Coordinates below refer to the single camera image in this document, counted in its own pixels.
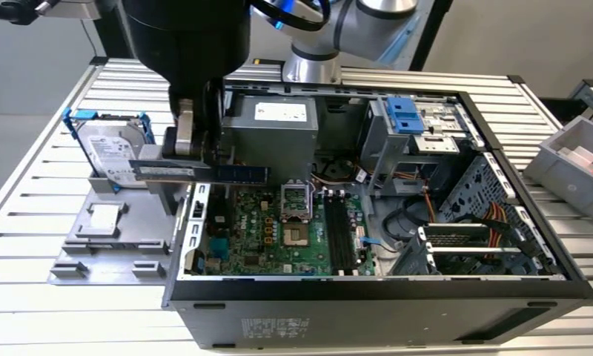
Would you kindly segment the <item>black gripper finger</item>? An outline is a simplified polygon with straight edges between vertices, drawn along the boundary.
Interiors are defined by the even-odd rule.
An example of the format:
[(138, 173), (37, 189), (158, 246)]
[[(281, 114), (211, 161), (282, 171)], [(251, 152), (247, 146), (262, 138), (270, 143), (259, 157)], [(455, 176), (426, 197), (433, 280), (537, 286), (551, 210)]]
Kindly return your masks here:
[(202, 160), (203, 163), (214, 163), (219, 150), (221, 138), (221, 123), (226, 108), (223, 107), (225, 100), (225, 85), (222, 79), (210, 79), (201, 91), (199, 99), (199, 122), (201, 131), (203, 133), (202, 143)]
[(207, 179), (210, 166), (205, 158), (209, 150), (207, 129), (201, 113), (201, 104), (191, 99), (177, 101), (174, 126), (165, 132), (162, 159), (169, 165), (170, 175), (182, 176), (189, 181)]

